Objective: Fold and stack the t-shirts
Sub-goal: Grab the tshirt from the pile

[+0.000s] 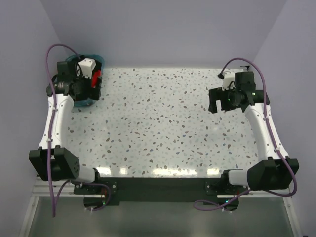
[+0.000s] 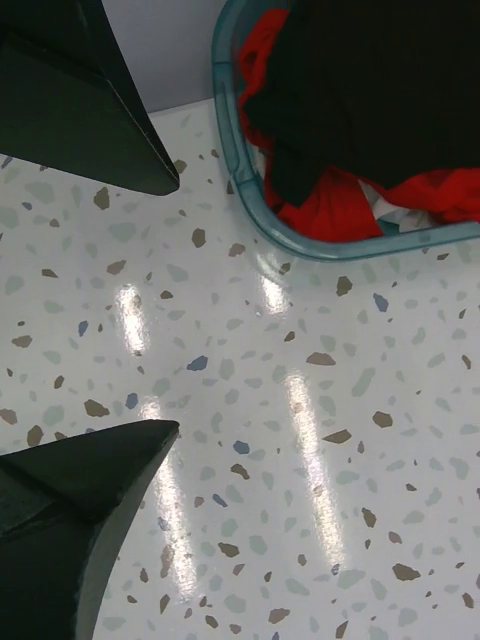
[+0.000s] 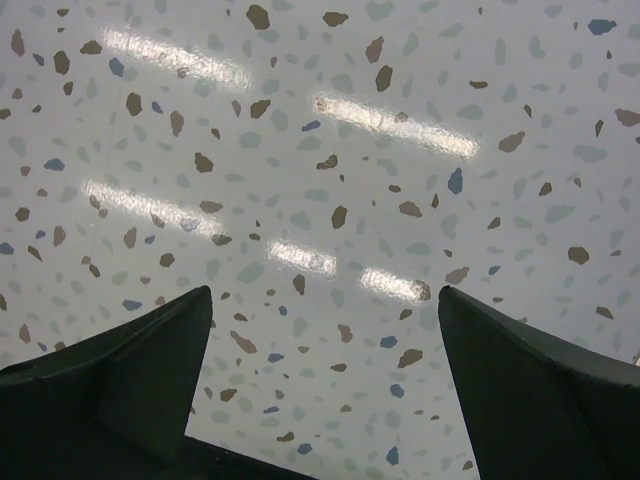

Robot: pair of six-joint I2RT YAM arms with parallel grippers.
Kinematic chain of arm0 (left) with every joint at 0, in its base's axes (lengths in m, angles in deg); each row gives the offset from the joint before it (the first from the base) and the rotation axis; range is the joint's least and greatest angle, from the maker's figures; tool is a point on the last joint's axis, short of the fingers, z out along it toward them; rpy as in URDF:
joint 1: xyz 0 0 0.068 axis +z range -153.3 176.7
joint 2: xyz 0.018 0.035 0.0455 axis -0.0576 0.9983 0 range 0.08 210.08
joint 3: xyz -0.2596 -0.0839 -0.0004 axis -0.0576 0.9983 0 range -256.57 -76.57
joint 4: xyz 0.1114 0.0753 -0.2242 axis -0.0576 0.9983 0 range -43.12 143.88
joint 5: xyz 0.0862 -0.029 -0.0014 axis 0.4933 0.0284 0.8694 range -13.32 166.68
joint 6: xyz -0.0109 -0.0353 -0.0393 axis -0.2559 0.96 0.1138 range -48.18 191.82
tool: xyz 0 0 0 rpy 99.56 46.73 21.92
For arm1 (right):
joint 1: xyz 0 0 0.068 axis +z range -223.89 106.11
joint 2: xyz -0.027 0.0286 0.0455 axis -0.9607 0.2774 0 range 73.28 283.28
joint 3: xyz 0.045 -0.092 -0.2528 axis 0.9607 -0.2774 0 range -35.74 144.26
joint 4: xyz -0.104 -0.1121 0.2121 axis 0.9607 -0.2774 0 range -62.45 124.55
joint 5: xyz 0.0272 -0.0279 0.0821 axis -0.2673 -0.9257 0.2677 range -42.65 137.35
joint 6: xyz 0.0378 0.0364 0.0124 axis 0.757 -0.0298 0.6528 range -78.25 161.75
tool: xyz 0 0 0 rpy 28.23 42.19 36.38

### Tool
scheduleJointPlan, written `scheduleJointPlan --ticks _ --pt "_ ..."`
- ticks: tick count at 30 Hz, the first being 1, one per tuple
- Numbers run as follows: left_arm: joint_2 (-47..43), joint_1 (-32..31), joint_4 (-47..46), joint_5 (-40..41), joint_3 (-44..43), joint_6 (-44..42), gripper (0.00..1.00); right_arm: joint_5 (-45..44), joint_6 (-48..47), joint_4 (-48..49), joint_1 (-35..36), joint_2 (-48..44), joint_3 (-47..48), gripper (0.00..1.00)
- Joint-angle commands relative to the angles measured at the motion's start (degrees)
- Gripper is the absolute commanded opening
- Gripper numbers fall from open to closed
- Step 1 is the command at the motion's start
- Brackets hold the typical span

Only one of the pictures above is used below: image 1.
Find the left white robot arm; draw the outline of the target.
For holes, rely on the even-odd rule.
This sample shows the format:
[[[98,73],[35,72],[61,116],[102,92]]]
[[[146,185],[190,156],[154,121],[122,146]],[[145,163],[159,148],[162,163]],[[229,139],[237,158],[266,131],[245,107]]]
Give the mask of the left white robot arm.
[[[99,100],[102,84],[102,61],[81,57],[57,63],[57,74],[46,89],[48,114],[43,137],[29,160],[43,181],[71,180],[85,183],[92,194],[102,189],[95,168],[80,164],[68,148],[67,131],[76,102]]]

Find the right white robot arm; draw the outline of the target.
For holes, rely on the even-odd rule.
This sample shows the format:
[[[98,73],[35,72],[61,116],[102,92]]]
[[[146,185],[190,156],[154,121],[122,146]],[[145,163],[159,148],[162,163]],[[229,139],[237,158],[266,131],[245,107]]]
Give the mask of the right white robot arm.
[[[257,90],[253,72],[220,73],[223,85],[209,90],[209,111],[217,113],[217,101],[222,111],[241,109],[246,116],[258,150],[258,162],[248,169],[226,170],[220,189],[231,194],[237,186],[247,186],[253,191],[285,190],[294,182],[299,169],[298,160],[290,158],[277,134],[270,101]]]

